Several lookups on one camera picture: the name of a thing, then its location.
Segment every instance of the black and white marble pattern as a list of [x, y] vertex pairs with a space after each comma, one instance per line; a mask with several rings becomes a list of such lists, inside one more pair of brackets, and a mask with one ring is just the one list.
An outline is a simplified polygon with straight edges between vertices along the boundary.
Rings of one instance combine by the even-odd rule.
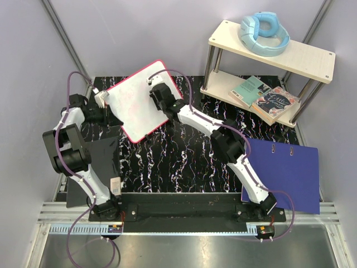
[[[274, 88], [280, 85], [276, 76], [259, 77]], [[97, 77], [94, 85], [106, 90], [124, 77]], [[184, 99], [189, 98], [187, 82], [173, 77]], [[194, 91], [194, 106], [217, 119], [234, 119], [245, 135], [275, 141], [282, 136], [283, 125], [268, 126], [258, 116], [214, 98], [201, 103], [203, 76], [190, 76]], [[86, 141], [119, 136], [119, 170], [124, 180], [124, 192], [240, 192], [241, 183], [234, 173], [217, 160], [210, 140], [190, 126], [174, 122], [154, 131], [149, 142], [133, 144], [120, 127], [86, 124], [82, 127]], [[294, 130], [289, 130], [285, 143], [298, 144]]]

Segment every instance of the black panel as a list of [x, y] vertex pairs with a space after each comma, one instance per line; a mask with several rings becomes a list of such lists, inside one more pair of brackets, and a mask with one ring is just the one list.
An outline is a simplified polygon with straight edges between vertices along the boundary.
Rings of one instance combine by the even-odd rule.
[[[217, 194], [153, 194], [124, 193], [124, 230], [128, 232], [244, 232], [245, 222], [258, 222], [247, 218], [238, 193]], [[242, 212], [237, 215], [237, 208]], [[285, 222], [282, 209], [274, 209], [276, 222]], [[96, 215], [90, 221], [98, 221]], [[262, 221], [270, 222], [271, 217]]]
[[[106, 138], [95, 142], [87, 142], [91, 154], [91, 165], [102, 183], [110, 188], [110, 179], [119, 176], [118, 138]], [[67, 188], [67, 207], [86, 204], [87, 195], [78, 183], [69, 179]]]

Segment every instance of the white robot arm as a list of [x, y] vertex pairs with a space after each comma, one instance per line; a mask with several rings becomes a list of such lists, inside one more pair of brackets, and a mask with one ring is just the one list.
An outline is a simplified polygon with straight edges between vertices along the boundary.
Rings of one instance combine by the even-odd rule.
[[175, 99], [160, 76], [148, 82], [152, 88], [150, 96], [157, 109], [162, 110], [169, 119], [190, 125], [210, 137], [214, 155], [234, 171], [247, 190], [250, 201], [260, 208], [263, 215], [268, 215], [276, 206], [277, 201], [272, 193], [262, 189], [266, 187], [246, 157], [244, 140], [232, 130], [224, 127], [228, 125], [236, 128], [236, 122], [214, 119], [190, 107], [184, 100]]
[[[89, 109], [85, 103], [85, 97], [78, 94], [70, 96], [70, 107], [72, 108], [68, 111], [67, 119], [59, 131], [59, 148], [64, 163], [78, 176], [68, 173], [59, 159], [55, 145], [55, 133], [60, 124], [42, 135], [52, 167], [57, 173], [63, 173], [75, 180], [88, 195], [92, 204], [94, 204], [95, 198], [93, 211], [97, 216], [114, 219], [119, 215], [118, 202], [94, 172], [91, 166], [90, 152], [80, 133], [80, 127], [84, 121], [102, 122], [106, 111], [101, 111], [99, 107], [96, 107], [98, 109]], [[63, 122], [66, 113], [67, 111], [62, 111], [60, 123]]]

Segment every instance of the light blue headphones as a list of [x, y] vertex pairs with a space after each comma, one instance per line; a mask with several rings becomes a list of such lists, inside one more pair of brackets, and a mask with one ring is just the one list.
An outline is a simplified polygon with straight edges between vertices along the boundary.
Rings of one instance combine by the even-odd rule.
[[[269, 30], [260, 29], [260, 22], [263, 21], [270, 24]], [[283, 53], [290, 41], [288, 32], [280, 24], [277, 15], [272, 12], [259, 12], [253, 16], [244, 17], [240, 24], [238, 35], [247, 49], [265, 57], [273, 57]], [[258, 35], [262, 37], [277, 37], [281, 40], [281, 43], [276, 47], [263, 46], [257, 42]]]

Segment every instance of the shelf board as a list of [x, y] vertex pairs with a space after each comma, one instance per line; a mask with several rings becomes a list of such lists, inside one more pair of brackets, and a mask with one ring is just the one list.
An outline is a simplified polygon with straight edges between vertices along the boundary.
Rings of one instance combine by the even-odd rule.
[[[209, 38], [208, 44], [326, 84], [332, 81], [335, 53], [290, 40], [282, 54], [262, 57], [244, 47], [238, 38], [239, 30], [240, 24], [224, 20]], [[262, 44], [268, 45], [269, 39], [262, 41]]]
[[[202, 90], [201, 93], [211, 96], [213, 98], [219, 99], [223, 102], [227, 102], [231, 105], [237, 106], [241, 109], [247, 110], [245, 107], [243, 107], [239, 102], [236, 102], [233, 98], [231, 98], [228, 93], [234, 89], [235, 87], [241, 85], [245, 80], [237, 77], [235, 75], [231, 75], [228, 73], [225, 73], [223, 71], [218, 71], [218, 73], [211, 72], [208, 84], [207, 84], [207, 90]], [[289, 123], [289, 120], [294, 116], [296, 111], [300, 108], [300, 103], [295, 105], [293, 108], [288, 110], [285, 114], [283, 114], [278, 120], [277, 123], [283, 124], [288, 127], [295, 127], [296, 123], [291, 124]], [[254, 109], [249, 109], [248, 111], [255, 113]]]

